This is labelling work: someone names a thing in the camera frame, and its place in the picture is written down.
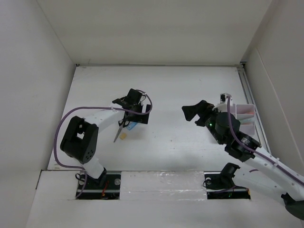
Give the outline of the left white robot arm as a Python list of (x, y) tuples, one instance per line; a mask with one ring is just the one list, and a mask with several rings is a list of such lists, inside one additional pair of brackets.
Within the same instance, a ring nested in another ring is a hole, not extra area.
[(67, 113), (63, 120), (78, 110), (98, 110), (86, 117), (74, 116), (70, 119), (60, 143), (60, 149), (68, 157), (80, 163), (80, 169), (89, 177), (90, 184), (101, 188), (106, 182), (106, 168), (95, 156), (98, 135), (112, 124), (118, 124), (115, 136), (130, 123), (147, 124), (152, 111), (152, 101), (142, 90), (130, 89), (124, 97), (117, 98), (107, 107), (79, 107)]

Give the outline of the blue correction tape dispenser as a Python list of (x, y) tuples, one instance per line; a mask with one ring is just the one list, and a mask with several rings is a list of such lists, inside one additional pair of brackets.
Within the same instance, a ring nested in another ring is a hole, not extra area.
[(128, 126), (127, 126), (127, 130), (132, 130), (135, 126), (137, 125), (136, 122), (131, 122)]

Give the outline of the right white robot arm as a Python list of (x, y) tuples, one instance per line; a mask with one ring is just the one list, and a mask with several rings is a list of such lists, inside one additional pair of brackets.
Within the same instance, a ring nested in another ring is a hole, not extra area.
[(195, 124), (206, 127), (225, 152), (252, 167), (251, 171), (227, 163), (213, 178), (206, 178), (207, 189), (217, 192), (243, 187), (258, 191), (284, 206), (294, 217), (304, 218), (304, 178), (284, 165), (262, 147), (260, 142), (240, 130), (241, 123), (231, 112), (230, 102), (213, 105), (205, 100), (183, 106), (185, 119), (199, 119)]

